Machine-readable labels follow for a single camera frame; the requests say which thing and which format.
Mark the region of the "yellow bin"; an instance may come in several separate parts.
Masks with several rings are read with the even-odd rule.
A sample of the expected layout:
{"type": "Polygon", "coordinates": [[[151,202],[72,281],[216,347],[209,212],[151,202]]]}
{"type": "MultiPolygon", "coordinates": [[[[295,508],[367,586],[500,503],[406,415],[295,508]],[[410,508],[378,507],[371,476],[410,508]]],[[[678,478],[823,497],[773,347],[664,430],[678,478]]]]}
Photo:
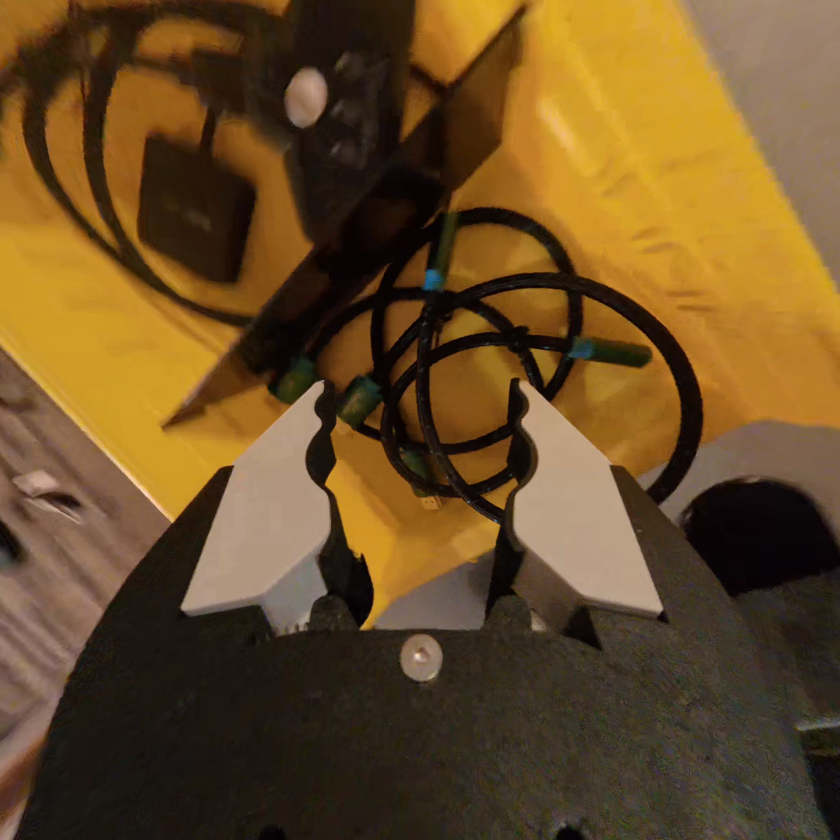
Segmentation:
{"type": "MultiPolygon", "coordinates": [[[[518,5],[418,2],[413,57],[451,79],[518,5]]],[[[680,5],[530,2],[509,91],[502,145],[453,204],[536,218],[583,277],[651,311],[695,369],[704,443],[761,421],[838,429],[837,290],[680,5]]],[[[175,518],[282,409],[260,383],[161,429],[237,330],[143,289],[79,231],[28,161],[23,99],[6,102],[2,346],[175,518]]],[[[133,236],[145,135],[192,140],[203,109],[176,82],[123,71],[109,113],[108,179],[133,236]]],[[[280,155],[239,120],[223,123],[216,143],[258,186],[241,285],[211,288],[146,258],[189,298],[256,312],[311,243],[280,155]]],[[[436,365],[442,436],[504,422],[514,366],[490,349],[436,365]]],[[[665,461],[676,440],[676,390],[658,355],[642,371],[577,367],[554,404],[635,476],[665,461]]],[[[350,433],[335,444],[329,486],[371,568],[374,614],[495,542],[496,527],[460,500],[424,510],[379,445],[350,433]]]]}

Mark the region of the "dark flat adapter box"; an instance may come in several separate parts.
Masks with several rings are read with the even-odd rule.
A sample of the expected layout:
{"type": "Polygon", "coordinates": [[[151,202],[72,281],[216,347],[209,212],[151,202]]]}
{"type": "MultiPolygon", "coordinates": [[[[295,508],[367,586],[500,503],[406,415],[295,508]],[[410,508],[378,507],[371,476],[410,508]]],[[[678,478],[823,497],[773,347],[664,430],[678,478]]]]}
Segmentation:
{"type": "Polygon", "coordinates": [[[152,133],[143,147],[137,219],[142,244],[213,284],[238,283],[256,185],[214,155],[219,114],[197,143],[152,133]]]}

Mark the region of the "black bin divider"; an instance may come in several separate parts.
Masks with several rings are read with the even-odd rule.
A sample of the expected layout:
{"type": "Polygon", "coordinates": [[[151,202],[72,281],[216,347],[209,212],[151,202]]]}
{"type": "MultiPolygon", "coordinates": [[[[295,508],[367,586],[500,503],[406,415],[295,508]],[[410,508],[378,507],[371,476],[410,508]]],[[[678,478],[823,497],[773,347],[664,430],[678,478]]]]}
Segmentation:
{"type": "MultiPolygon", "coordinates": [[[[511,73],[522,49],[517,8],[434,101],[333,233],[311,250],[163,428],[282,375],[305,342],[349,304],[501,143],[511,73]]],[[[409,59],[408,82],[412,74],[409,59]]]]}

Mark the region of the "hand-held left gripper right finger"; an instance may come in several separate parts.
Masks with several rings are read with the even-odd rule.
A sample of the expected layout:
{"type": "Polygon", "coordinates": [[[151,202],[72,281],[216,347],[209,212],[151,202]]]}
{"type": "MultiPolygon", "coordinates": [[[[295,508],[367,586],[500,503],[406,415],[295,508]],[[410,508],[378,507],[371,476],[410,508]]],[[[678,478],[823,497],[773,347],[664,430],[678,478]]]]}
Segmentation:
{"type": "Polygon", "coordinates": [[[557,632],[585,607],[657,621],[665,608],[612,462],[528,382],[511,382],[509,409],[512,590],[557,632]]]}

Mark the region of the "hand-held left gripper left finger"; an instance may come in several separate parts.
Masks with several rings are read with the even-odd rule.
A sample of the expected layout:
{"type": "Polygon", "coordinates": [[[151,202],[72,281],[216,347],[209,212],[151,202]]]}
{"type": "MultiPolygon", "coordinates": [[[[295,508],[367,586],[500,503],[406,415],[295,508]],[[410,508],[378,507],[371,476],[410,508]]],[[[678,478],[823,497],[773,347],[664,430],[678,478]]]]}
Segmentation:
{"type": "Polygon", "coordinates": [[[340,524],[334,388],[316,381],[233,464],[182,600],[190,617],[256,606],[276,635],[328,593],[319,558],[340,524]]]}

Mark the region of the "black hdmi switch box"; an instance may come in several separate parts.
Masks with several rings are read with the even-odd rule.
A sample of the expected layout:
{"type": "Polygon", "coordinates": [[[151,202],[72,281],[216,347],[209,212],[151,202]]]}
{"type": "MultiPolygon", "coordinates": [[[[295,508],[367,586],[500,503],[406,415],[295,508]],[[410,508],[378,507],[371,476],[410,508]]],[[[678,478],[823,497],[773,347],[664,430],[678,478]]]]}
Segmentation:
{"type": "Polygon", "coordinates": [[[246,116],[280,148],[314,243],[341,225],[400,144],[415,8],[293,1],[247,29],[246,116]]]}

